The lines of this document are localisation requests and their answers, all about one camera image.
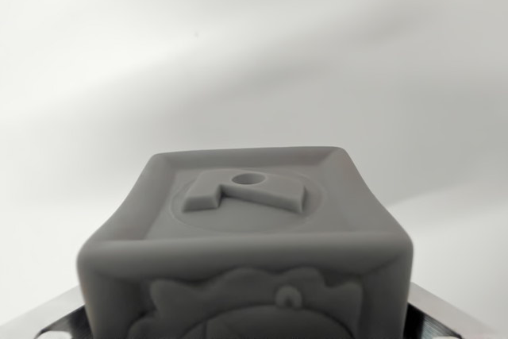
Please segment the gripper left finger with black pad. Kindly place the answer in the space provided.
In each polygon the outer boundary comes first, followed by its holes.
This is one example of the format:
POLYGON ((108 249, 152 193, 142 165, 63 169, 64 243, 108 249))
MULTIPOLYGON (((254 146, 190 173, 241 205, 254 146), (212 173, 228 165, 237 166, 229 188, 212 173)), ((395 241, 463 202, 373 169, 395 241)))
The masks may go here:
POLYGON ((37 307, 35 338, 92 338, 79 286, 37 307))

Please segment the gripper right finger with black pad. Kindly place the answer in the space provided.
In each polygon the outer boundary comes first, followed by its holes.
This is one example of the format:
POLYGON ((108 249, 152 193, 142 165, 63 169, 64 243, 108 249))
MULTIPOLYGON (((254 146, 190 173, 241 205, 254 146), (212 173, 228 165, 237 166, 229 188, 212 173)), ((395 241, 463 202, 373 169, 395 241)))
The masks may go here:
POLYGON ((405 338, 462 338, 468 330, 464 312, 416 283, 410 285, 405 338))

